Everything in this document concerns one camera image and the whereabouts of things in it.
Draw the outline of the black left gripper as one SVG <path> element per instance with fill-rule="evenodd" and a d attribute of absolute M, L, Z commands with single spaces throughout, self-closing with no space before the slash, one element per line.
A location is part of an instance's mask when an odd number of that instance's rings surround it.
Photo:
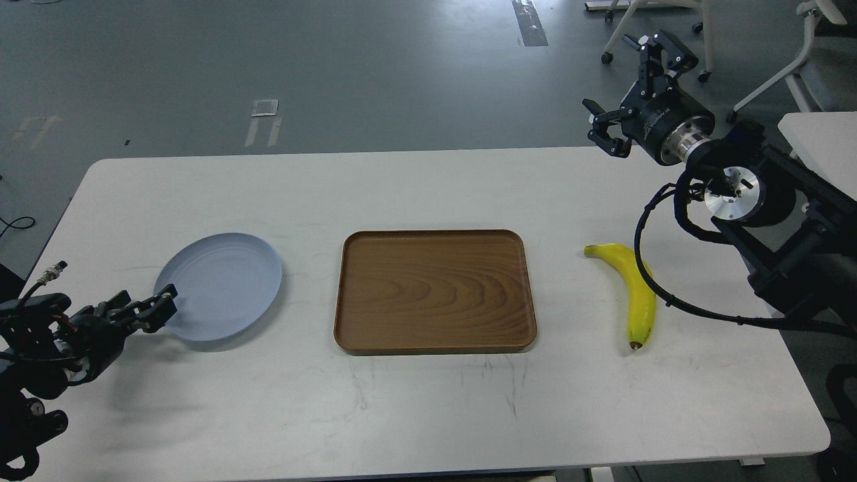
<path fill-rule="evenodd" d="M 165 285 L 159 292 L 132 300 L 121 290 L 105 302 L 89 305 L 58 321 L 56 348 L 70 361 L 62 363 L 68 385 L 94 381 L 125 350 L 133 331 L 156 333 L 177 313 L 177 287 Z"/>

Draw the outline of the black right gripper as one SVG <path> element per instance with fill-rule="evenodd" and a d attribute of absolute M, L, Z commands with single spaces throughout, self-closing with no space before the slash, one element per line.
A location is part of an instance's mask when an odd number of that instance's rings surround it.
<path fill-rule="evenodd" d="M 612 157 L 627 158 L 635 141 L 659 165 L 681 163 L 676 149 L 668 146 L 670 135 L 686 123 L 707 135 L 715 127 L 714 114 L 678 86 L 680 76 L 697 67 L 699 58 L 669 31 L 641 37 L 625 34 L 623 41 L 639 53 L 636 82 L 619 109 L 608 112 L 597 101 L 582 100 L 591 114 L 587 138 Z M 615 125 L 621 125 L 622 134 L 631 140 L 612 137 L 609 129 Z"/>

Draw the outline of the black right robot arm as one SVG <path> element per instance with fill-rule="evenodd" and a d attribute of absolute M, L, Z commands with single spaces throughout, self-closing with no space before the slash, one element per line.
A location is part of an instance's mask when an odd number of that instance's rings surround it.
<path fill-rule="evenodd" d="M 776 318 L 738 317 L 703 309 L 641 277 L 667 306 L 707 319 L 779 331 L 855 338 L 855 201 L 820 174 L 768 145 L 763 128 L 740 122 L 713 137 L 715 116 L 680 88 L 698 58 L 668 31 L 624 37 L 639 54 L 637 78 L 615 110 L 594 100 L 588 137 L 607 155 L 628 157 L 639 145 L 682 174 L 645 206 L 633 239 L 633 265 L 643 268 L 641 241 L 651 212 L 673 202 L 680 229 L 704 243 L 730 245 L 748 264 L 754 294 Z"/>

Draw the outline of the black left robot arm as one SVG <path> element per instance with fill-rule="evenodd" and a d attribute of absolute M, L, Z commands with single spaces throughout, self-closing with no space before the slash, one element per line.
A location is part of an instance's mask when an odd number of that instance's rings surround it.
<path fill-rule="evenodd" d="M 95 381 L 125 350 L 133 333 L 155 333 L 177 313 L 174 284 L 142 300 L 126 291 L 67 314 L 64 293 L 37 295 L 58 278 L 64 260 L 47 268 L 25 294 L 2 304 L 2 479 L 27 479 L 40 464 L 39 447 L 67 430 L 68 416 L 49 411 L 68 388 Z"/>

